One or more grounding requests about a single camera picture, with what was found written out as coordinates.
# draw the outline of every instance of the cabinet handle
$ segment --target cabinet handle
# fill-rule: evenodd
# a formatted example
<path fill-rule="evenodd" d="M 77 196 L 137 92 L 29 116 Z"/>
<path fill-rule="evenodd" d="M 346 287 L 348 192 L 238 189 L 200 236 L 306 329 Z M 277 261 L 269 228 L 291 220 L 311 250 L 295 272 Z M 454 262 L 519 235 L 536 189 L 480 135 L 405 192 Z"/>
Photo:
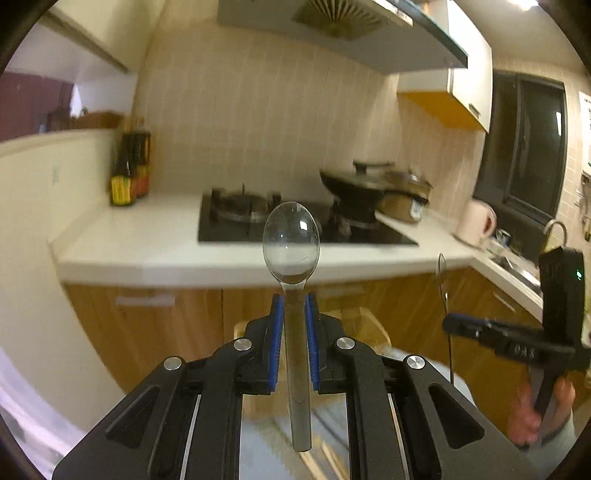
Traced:
<path fill-rule="evenodd" d="M 154 295 L 153 297 L 118 296 L 115 304 L 118 307 L 174 307 L 176 297 L 170 294 Z"/>
<path fill-rule="evenodd" d="M 468 105 L 468 108 L 472 112 L 472 115 L 474 115 L 475 117 L 480 118 L 480 112 L 479 112 L 478 108 L 476 108 L 476 106 L 473 103 L 470 103 Z"/>
<path fill-rule="evenodd" d="M 517 310 L 515 310 L 515 307 L 513 305 L 511 305 L 511 303 L 509 303 L 508 301 L 506 301 L 504 298 L 502 298 L 498 293 L 493 292 L 492 296 L 494 298 L 496 298 L 498 301 L 500 301 L 505 307 L 507 307 L 510 311 L 512 311 L 513 313 L 517 313 Z"/>

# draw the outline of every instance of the kitchen counter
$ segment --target kitchen counter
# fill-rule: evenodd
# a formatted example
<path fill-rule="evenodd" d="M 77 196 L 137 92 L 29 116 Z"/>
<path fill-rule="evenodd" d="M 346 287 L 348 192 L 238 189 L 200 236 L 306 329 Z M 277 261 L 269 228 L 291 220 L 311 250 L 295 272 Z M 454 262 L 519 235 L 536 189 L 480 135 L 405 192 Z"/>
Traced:
<path fill-rule="evenodd" d="M 130 287 L 216 288 L 271 286 L 260 244 L 197 242 L 201 198 L 150 196 L 132 208 L 105 208 L 85 220 L 75 238 L 60 243 L 54 258 L 67 283 Z M 432 272 L 439 253 L 452 269 L 471 266 L 541 320 L 542 300 L 489 260 L 455 240 L 426 216 L 409 225 L 377 214 L 383 223 L 418 243 L 323 245 L 311 283 L 369 280 Z"/>

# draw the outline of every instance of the clear plastic spoon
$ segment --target clear plastic spoon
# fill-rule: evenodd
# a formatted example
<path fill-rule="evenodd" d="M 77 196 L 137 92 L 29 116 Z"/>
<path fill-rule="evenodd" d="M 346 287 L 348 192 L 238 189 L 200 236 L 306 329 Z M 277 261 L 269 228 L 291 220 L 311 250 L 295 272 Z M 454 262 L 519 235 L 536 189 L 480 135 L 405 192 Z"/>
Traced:
<path fill-rule="evenodd" d="M 312 437 L 304 286 L 320 258 L 320 235 L 310 212 L 296 202 L 285 202 L 275 208 L 265 224 L 262 251 L 267 268 L 281 284 L 285 296 L 291 440 L 294 450 L 306 452 L 312 448 Z"/>

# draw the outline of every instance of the silver screw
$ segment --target silver screw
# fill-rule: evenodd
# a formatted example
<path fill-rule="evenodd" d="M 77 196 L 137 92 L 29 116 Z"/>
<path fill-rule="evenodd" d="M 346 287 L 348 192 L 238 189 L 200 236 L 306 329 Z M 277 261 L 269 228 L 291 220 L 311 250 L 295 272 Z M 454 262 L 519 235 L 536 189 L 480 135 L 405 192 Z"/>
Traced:
<path fill-rule="evenodd" d="M 252 347 L 252 342 L 248 338 L 239 338 L 234 342 L 234 348 L 239 352 L 245 352 L 246 350 L 250 350 Z"/>
<path fill-rule="evenodd" d="M 420 370 L 425 366 L 425 360 L 418 355 L 411 355 L 407 358 L 408 366 L 414 370 Z"/>
<path fill-rule="evenodd" d="M 183 361 L 177 357 L 177 356 L 169 356 L 165 361 L 164 361 L 164 368 L 166 370 L 176 370 L 177 368 L 180 368 L 180 366 L 183 364 Z"/>
<path fill-rule="evenodd" d="M 355 346 L 355 340 L 348 337 L 341 337 L 336 341 L 336 346 L 341 350 L 351 350 Z"/>

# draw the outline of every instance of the yellow cabinet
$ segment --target yellow cabinet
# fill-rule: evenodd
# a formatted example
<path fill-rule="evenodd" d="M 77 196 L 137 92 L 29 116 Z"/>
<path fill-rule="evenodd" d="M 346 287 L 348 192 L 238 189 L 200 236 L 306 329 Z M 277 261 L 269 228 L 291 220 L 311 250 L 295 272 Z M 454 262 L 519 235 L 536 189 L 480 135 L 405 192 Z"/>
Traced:
<path fill-rule="evenodd" d="M 488 132 L 492 107 L 490 45 L 453 0 L 435 0 L 426 10 L 467 53 L 468 68 L 403 73 L 398 94 L 419 104 L 447 127 Z"/>

